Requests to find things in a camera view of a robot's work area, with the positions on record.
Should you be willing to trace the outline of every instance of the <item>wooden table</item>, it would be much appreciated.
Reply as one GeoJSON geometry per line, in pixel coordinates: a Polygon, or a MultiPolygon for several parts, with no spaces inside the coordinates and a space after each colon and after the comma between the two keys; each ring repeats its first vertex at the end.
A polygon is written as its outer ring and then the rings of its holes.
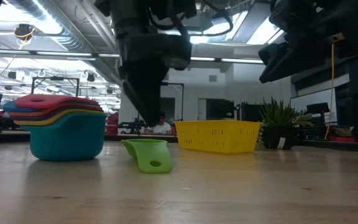
{"type": "Polygon", "coordinates": [[[84,162],[0,144],[0,223],[358,224],[356,152],[170,150],[172,173],[150,175],[118,142],[84,162]]]}

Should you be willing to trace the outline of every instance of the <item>yellow plastic basket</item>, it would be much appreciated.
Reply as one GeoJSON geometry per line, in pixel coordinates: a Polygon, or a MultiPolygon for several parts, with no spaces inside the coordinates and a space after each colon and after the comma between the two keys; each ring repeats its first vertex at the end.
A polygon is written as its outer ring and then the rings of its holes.
{"type": "Polygon", "coordinates": [[[259,122],[178,121],[175,122],[179,146],[218,153],[253,152],[259,135],[259,122]]]}

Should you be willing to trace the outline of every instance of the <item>green leaves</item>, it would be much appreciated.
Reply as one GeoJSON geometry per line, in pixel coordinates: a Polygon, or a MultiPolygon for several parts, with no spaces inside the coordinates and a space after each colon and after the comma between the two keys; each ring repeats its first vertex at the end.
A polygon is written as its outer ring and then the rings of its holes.
{"type": "Polygon", "coordinates": [[[312,126],[309,122],[311,114],[298,113],[290,104],[284,106],[284,101],[277,102],[272,98],[270,103],[266,103],[260,110],[260,114],[267,126],[312,126]]]}

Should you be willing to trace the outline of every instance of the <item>green measuring cup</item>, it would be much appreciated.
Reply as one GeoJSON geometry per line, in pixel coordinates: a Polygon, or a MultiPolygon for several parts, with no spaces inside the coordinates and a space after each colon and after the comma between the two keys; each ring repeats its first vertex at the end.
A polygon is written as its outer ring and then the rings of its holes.
{"type": "Polygon", "coordinates": [[[141,172],[146,174],[166,174],[173,163],[167,142],[154,139],[122,140],[129,155],[137,160],[141,172]]]}

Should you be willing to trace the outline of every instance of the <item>potted plant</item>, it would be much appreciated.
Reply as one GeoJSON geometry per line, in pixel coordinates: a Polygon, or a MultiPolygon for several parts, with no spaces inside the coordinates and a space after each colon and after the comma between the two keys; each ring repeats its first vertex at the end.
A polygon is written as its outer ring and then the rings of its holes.
{"type": "Polygon", "coordinates": [[[312,126],[311,114],[298,112],[290,104],[274,100],[260,110],[263,117],[259,141],[269,149],[291,149],[298,139],[299,126],[312,126]]]}

